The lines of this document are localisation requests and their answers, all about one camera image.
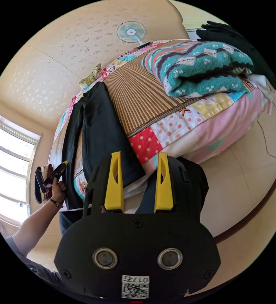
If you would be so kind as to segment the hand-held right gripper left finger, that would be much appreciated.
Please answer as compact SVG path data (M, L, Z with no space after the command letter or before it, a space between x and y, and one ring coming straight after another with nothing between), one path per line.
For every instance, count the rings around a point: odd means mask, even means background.
M124 211L121 152L111 155L104 207L107 211Z

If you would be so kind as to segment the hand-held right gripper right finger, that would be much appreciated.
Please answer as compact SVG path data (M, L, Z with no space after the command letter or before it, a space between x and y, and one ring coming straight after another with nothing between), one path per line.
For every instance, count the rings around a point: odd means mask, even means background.
M158 154L154 213L170 212L173 206L168 156L166 153L160 152Z

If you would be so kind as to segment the person's left hand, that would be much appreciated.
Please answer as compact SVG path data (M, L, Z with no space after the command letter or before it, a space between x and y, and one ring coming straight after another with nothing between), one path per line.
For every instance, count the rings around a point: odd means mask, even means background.
M66 185L57 178L54 178L52 184L52 197L49 200L59 209L62 208L66 199L65 191Z

